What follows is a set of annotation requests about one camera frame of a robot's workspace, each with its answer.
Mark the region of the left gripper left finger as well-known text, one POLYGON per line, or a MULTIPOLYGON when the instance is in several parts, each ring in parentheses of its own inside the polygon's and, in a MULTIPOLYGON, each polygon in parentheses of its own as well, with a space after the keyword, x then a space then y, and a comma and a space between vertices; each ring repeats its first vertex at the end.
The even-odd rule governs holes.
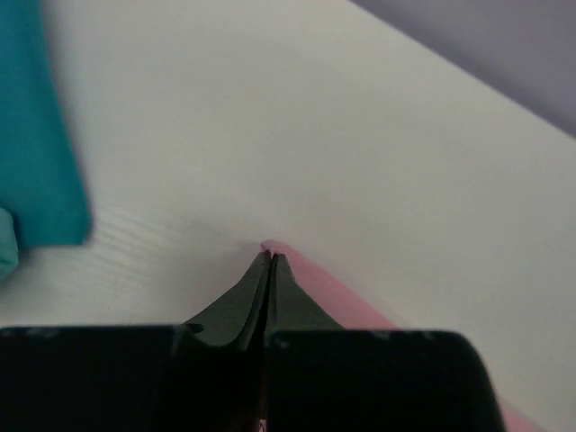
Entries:
POLYGON ((244 352, 260 333, 272 258, 260 252, 240 280, 204 310, 179 326, 179 350, 244 352))

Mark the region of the pink t shirt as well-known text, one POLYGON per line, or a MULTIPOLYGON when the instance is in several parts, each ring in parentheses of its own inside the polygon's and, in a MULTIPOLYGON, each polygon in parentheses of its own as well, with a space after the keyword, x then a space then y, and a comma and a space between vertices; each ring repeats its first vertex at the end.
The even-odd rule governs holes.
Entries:
MULTIPOLYGON (((345 329, 408 330, 397 319, 388 319, 371 304, 349 289, 327 270, 293 247, 276 240, 260 244, 262 252, 271 256, 283 255, 298 286, 311 297, 336 323, 345 329)), ((506 431, 561 431, 542 428, 542 425, 507 400, 499 397, 499 410, 506 431)))

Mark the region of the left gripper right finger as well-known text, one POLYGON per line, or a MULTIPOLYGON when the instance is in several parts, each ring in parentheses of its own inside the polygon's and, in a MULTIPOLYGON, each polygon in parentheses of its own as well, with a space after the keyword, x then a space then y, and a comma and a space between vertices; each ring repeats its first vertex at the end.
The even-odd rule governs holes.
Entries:
POLYGON ((286 255, 274 254, 268 276, 265 334, 343 329, 296 283, 286 255))

